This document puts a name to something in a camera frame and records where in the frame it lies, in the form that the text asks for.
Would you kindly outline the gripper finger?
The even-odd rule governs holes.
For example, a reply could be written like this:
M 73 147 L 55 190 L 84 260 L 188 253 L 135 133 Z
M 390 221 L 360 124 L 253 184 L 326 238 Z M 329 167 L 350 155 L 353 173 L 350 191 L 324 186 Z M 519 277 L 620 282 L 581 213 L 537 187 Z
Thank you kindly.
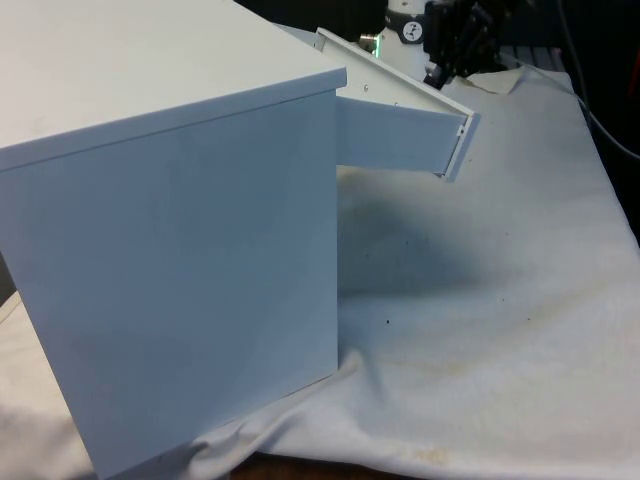
M 504 1 L 460 2 L 452 54 L 452 72 L 456 76 L 467 77 L 493 66 L 505 17 Z
M 452 43 L 453 1 L 430 1 L 425 4 L 423 50 L 433 66 L 424 81 L 440 90 L 449 77 L 448 55 Z

